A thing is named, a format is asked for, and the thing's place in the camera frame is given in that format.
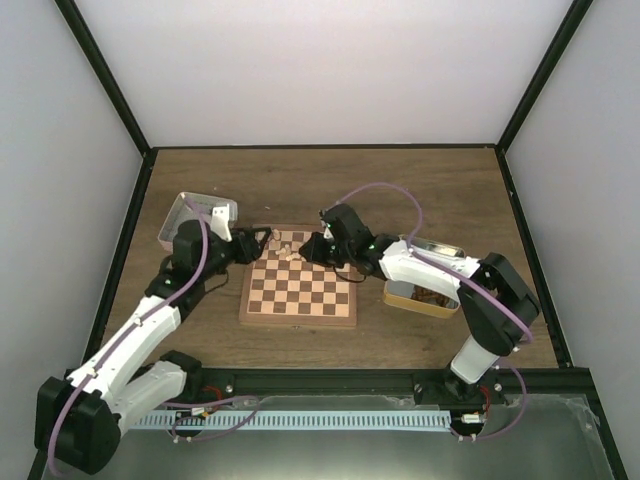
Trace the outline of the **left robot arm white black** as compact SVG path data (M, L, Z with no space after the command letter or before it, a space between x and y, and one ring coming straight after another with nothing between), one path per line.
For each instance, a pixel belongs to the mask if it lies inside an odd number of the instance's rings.
M197 373L198 361L171 353L150 367L144 362L194 311L207 281L227 273L232 264L258 260L270 235L268 227L232 228L221 237L199 220L180 224L171 253L124 325L79 368L40 387L36 449L50 463L62 461L95 474L152 410L174 398L196 402L205 382Z

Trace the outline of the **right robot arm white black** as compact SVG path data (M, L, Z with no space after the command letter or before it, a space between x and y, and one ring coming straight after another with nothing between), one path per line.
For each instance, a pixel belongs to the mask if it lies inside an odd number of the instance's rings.
M299 249L304 260L327 268L349 265L366 278L431 290L459 305L470 335L447 366L444 389L451 400L471 400L487 371L533 340L530 326L541 313L540 303L503 255L476 259L439 243L374 234L344 203L322 211L320 218L323 230Z

